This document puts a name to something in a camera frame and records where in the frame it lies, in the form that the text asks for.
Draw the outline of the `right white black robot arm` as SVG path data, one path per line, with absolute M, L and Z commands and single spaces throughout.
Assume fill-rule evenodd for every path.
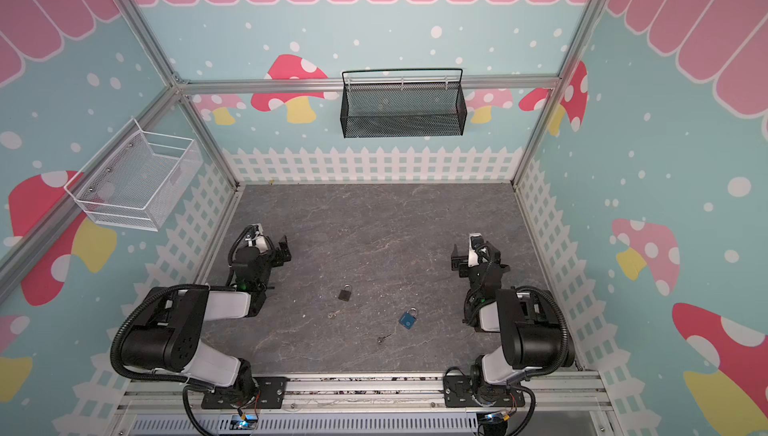
M 481 355 L 465 375 L 443 375 L 449 408 L 510 408 L 525 405 L 522 383 L 574 364 L 576 351 L 563 311 L 552 293 L 533 286 L 504 289 L 510 267 L 479 233 L 468 237 L 468 253 L 451 255 L 451 269 L 469 281 L 463 323 L 479 333 L 497 334 L 500 346 Z

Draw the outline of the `dark grey padlock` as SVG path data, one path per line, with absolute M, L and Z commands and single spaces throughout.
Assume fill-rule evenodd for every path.
M 344 302 L 348 302 L 352 296 L 352 287 L 345 285 L 338 294 L 338 299 Z

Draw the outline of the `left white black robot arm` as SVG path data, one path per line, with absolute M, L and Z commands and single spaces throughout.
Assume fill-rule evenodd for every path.
M 286 237 L 273 242 L 260 226 L 247 227 L 227 256 L 224 286 L 180 284 L 149 291 L 113 339 L 112 368 L 131 380 L 178 382 L 233 408 L 258 405 L 264 390 L 251 364 L 214 349 L 201 334 L 207 322 L 256 317 L 273 288 L 272 270 L 291 260 Z

